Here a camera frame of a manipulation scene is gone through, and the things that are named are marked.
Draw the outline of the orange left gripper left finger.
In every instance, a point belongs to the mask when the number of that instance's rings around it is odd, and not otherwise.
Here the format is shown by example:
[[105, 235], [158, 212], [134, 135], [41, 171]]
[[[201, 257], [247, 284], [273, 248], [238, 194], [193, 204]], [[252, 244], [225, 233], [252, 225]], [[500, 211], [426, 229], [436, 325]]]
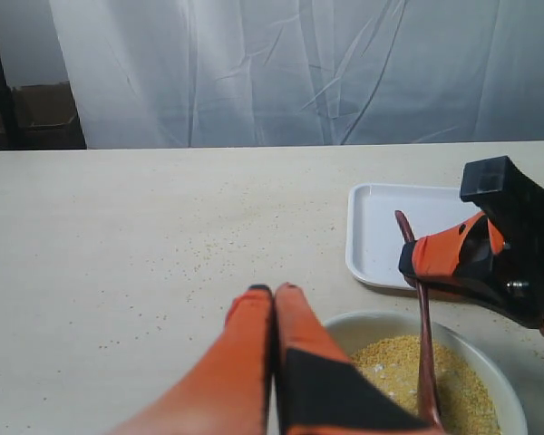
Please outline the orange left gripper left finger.
[[234, 299], [223, 332], [192, 369], [112, 433], [266, 433], [272, 342], [272, 292], [252, 285]]

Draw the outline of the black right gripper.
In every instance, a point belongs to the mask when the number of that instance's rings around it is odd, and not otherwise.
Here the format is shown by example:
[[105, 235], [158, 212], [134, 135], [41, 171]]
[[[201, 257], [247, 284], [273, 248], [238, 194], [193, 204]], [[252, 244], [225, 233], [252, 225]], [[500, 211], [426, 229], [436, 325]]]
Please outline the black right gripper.
[[[460, 198], [484, 213], [406, 241], [398, 266], [403, 278], [414, 288], [456, 296], [544, 336], [544, 188], [501, 156], [465, 164]], [[497, 255], [513, 267], [505, 285], [453, 277], [459, 266]]]

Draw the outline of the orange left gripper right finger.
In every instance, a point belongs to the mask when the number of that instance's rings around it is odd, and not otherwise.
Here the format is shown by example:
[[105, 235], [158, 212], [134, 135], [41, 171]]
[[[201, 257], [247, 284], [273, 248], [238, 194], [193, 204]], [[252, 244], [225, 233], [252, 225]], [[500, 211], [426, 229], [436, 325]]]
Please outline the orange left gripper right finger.
[[356, 370], [303, 290], [275, 294], [277, 416], [282, 434], [442, 434], [385, 397]]

